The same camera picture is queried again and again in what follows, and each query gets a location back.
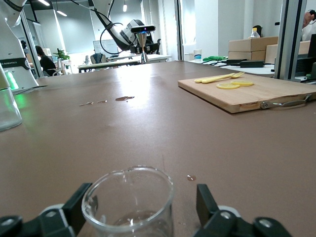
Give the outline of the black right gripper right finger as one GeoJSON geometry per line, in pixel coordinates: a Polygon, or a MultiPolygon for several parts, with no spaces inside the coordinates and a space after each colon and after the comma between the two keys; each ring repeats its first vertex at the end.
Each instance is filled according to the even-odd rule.
{"type": "Polygon", "coordinates": [[[290,237],[277,220],[256,217],[252,223],[243,220],[236,209],[218,206],[206,184],[197,184],[196,210],[201,227],[195,237],[290,237]]]}

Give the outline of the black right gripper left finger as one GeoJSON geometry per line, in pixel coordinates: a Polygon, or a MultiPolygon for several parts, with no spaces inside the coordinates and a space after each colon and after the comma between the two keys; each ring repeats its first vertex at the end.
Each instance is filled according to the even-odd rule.
{"type": "Polygon", "coordinates": [[[84,194],[91,183],[83,183],[65,204],[50,206],[25,222],[22,216],[0,218],[2,237],[76,237],[85,224],[81,211],[84,194]]]}

